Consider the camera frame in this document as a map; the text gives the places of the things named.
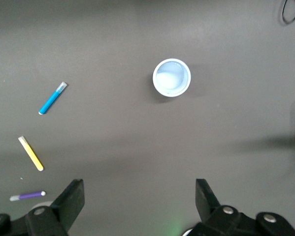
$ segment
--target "round white cup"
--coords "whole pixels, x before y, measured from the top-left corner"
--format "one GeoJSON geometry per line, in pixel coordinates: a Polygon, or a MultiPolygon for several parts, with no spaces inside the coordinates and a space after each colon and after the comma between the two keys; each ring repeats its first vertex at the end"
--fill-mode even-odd
{"type": "Polygon", "coordinates": [[[183,94],[190,85],[191,73],[188,66],[178,59],[166,59],[156,66],[153,83],[156,90],[166,97],[183,94]]]}

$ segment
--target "blue marker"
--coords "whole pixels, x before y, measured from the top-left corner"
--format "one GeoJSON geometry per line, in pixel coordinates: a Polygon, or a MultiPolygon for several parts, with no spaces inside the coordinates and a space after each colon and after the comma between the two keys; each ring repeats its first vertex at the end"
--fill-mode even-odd
{"type": "Polygon", "coordinates": [[[65,82],[62,82],[60,86],[55,90],[55,92],[51,95],[51,97],[46,101],[46,103],[41,107],[39,114],[43,115],[47,112],[47,110],[51,107],[52,103],[58,98],[60,93],[65,89],[67,84],[65,82]]]}

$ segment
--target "purple marker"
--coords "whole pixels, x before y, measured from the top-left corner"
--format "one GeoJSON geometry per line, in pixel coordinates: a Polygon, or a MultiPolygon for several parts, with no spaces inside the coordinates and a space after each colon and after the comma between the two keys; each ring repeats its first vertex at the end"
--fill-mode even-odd
{"type": "Polygon", "coordinates": [[[11,202],[13,202],[13,201],[18,201],[18,200],[27,199],[27,198],[41,197],[41,196],[45,196],[45,195],[46,195],[46,192],[41,191],[41,192],[36,192],[36,193],[27,193],[27,194],[22,194],[22,195],[11,196],[9,199],[11,202]]]}

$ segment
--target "marker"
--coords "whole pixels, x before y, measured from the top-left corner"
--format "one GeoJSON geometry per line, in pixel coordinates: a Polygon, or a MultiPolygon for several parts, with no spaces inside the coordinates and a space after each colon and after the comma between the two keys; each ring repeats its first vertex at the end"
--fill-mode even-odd
{"type": "Polygon", "coordinates": [[[61,92],[65,89],[67,84],[65,82],[62,82],[60,86],[58,86],[57,90],[51,95],[51,97],[46,101],[46,103],[41,107],[39,114],[43,115],[47,112],[47,110],[51,107],[51,105],[54,103],[54,101],[58,98],[58,96],[61,94],[61,92]]]}
{"type": "Polygon", "coordinates": [[[25,151],[27,152],[27,154],[29,155],[29,157],[31,158],[31,160],[33,161],[33,163],[35,164],[35,166],[37,167],[37,169],[39,171],[43,171],[43,165],[41,164],[41,162],[39,161],[39,159],[37,158],[37,156],[35,155],[35,153],[31,149],[31,147],[27,143],[27,141],[24,138],[24,136],[19,137],[18,140],[20,141],[20,143],[24,147],[25,151]]]}
{"type": "Polygon", "coordinates": [[[11,202],[13,202],[13,201],[23,200],[23,199],[27,199],[27,198],[41,197],[41,196],[45,196],[45,195],[46,195],[46,192],[41,191],[41,192],[36,192],[36,193],[27,193],[27,194],[22,194],[22,195],[11,196],[9,198],[9,200],[11,202]]]}

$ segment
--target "gray surface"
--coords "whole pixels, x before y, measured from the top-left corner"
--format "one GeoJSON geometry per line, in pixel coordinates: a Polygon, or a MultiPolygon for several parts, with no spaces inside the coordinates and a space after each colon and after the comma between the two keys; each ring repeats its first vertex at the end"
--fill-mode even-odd
{"type": "Polygon", "coordinates": [[[0,1],[0,212],[20,217],[83,178],[70,235],[178,236],[199,220],[205,178],[221,203],[295,227],[295,22],[280,23],[281,4],[0,1]],[[174,99],[152,85],[166,58],[192,74],[174,99]]]}

